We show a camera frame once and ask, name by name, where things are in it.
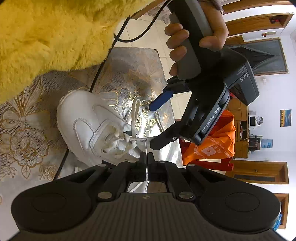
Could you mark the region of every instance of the white shoelace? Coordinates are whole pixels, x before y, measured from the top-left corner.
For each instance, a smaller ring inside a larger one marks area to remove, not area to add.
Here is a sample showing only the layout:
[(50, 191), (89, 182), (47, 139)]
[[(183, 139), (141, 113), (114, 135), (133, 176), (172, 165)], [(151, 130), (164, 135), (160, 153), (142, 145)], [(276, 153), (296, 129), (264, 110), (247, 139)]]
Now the white shoelace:
[(135, 99), (133, 101), (132, 105), (132, 110), (131, 110), (131, 132), (132, 132), (132, 137), (129, 137), (128, 134), (121, 132), (113, 126), (114, 128), (114, 133), (109, 134), (105, 138), (105, 144), (107, 145), (106, 148), (102, 150), (104, 153), (109, 153), (113, 148), (116, 148), (119, 142), (123, 143), (126, 148), (121, 154), (115, 154), (116, 159), (122, 158), (126, 153), (128, 153), (130, 150), (134, 149), (137, 146), (136, 140), (148, 140), (147, 138), (136, 138), (136, 118), (138, 117), (139, 114), (139, 109), (141, 105), (141, 100), (140, 99)]

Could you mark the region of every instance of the black cable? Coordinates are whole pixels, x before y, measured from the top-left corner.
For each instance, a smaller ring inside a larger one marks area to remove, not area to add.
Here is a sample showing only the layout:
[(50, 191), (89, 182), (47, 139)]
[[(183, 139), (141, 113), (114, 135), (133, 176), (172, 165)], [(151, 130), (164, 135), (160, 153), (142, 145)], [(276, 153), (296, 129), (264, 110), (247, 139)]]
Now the black cable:
[(152, 22), (148, 25), (148, 27), (144, 30), (143, 33), (141, 33), (139, 36), (130, 39), (130, 40), (124, 40), (124, 39), (120, 39), (118, 38), (119, 42), (122, 43), (131, 43), (133, 41), (138, 40), (139, 38), (143, 37), (145, 33), (148, 32), (148, 30), (151, 28), (151, 26), (154, 24), (154, 22), (156, 21), (157, 17), (159, 16), (159, 14), (161, 13), (161, 11), (165, 8), (165, 6), (170, 2), (171, 0), (166, 0), (166, 2), (161, 6), (161, 8), (159, 9), (159, 11), (157, 12), (157, 14), (155, 15), (155, 17), (153, 18)]
[[(115, 46), (116, 42), (118, 41), (120, 35), (121, 35), (122, 32), (124, 31), (124, 29), (125, 29), (126, 25), (128, 24), (128, 21), (129, 21), (129, 20), (130, 20), (130, 17), (128, 17), (128, 18), (124, 21), (124, 23), (123, 23), (121, 29), (119, 30), (117, 36), (115, 37), (115, 39), (114, 39), (114, 41), (113, 41), (113, 43), (112, 43), (112, 45), (111, 45), (111, 48), (109, 49), (109, 52), (108, 52), (108, 54), (107, 54), (107, 57), (106, 57), (106, 58), (104, 59), (104, 61), (101, 63), (101, 65), (100, 65), (100, 67), (99, 67), (99, 69), (98, 69), (98, 71), (97, 71), (97, 73), (96, 73), (96, 76), (94, 77), (94, 80), (93, 80), (93, 82), (92, 82), (92, 84), (91, 84), (91, 87), (90, 87), (90, 89), (89, 89), (89, 92), (90, 92), (90, 93), (91, 93), (91, 92), (93, 91), (93, 89), (94, 89), (94, 86), (95, 86), (95, 84), (96, 84), (96, 81), (98, 80), (98, 77), (99, 77), (100, 73), (102, 72), (102, 69), (103, 69), (103, 67), (104, 67), (104, 65), (105, 65), (105, 63), (106, 63), (106, 60), (107, 60), (107, 58), (108, 58), (108, 56), (109, 56), (111, 50), (113, 49), (113, 47)], [(66, 150), (66, 152), (65, 152), (65, 154), (64, 154), (64, 157), (63, 157), (63, 159), (62, 159), (62, 161), (61, 161), (61, 164), (59, 165), (59, 168), (58, 168), (58, 170), (57, 170), (57, 173), (55, 174), (55, 176), (54, 176), (54, 178), (53, 178), (53, 181), (55, 181), (55, 180), (58, 178), (58, 176), (60, 175), (61, 170), (62, 170), (62, 168), (63, 168), (63, 166), (64, 166), (64, 164), (65, 164), (65, 161), (66, 161), (66, 159), (67, 159), (67, 157), (68, 157), (68, 154), (69, 154), (69, 149), (67, 148), (67, 150)]]

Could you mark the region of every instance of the finger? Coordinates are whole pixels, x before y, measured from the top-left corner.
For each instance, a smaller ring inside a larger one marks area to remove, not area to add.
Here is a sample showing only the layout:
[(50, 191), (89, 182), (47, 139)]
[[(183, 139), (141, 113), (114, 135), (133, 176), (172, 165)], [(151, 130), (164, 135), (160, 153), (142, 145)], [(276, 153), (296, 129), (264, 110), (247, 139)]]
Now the finger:
[(170, 52), (170, 58), (177, 62), (184, 57), (187, 53), (187, 49), (185, 46), (181, 45)]
[(174, 63), (170, 69), (170, 75), (176, 76), (178, 74), (178, 65), (177, 63)]
[(182, 29), (179, 32), (175, 33), (172, 37), (170, 37), (166, 44), (170, 49), (175, 49), (180, 44), (189, 37), (188, 30)]
[(183, 29), (182, 24), (180, 23), (171, 23), (168, 26), (165, 27), (165, 34), (167, 36), (172, 36), (175, 33), (179, 32), (180, 30)]
[(200, 2), (200, 5), (207, 17), (207, 20), (213, 30), (213, 36), (207, 36), (200, 40), (199, 45), (213, 51), (223, 48), (228, 36), (228, 29), (220, 11), (214, 8), (211, 3)]

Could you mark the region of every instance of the screw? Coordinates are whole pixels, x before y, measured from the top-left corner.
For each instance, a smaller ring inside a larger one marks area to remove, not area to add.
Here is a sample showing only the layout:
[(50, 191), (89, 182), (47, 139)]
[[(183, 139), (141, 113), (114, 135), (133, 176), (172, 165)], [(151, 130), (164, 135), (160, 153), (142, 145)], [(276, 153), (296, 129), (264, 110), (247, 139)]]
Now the screw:
[(112, 197), (112, 193), (110, 192), (100, 192), (98, 193), (98, 197), (102, 199), (109, 199)]
[(192, 192), (180, 192), (179, 197), (182, 199), (190, 199), (193, 197), (193, 193)]

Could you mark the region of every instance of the plastic bag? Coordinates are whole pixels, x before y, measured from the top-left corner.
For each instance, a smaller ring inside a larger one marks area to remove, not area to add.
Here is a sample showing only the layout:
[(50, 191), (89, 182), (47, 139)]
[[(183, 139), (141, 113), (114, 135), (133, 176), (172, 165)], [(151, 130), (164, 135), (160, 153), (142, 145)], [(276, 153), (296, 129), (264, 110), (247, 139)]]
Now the plastic bag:
[(235, 140), (234, 116), (224, 110), (219, 120), (199, 146), (191, 143), (182, 155), (183, 164), (187, 165), (193, 160), (223, 159), (234, 156)]

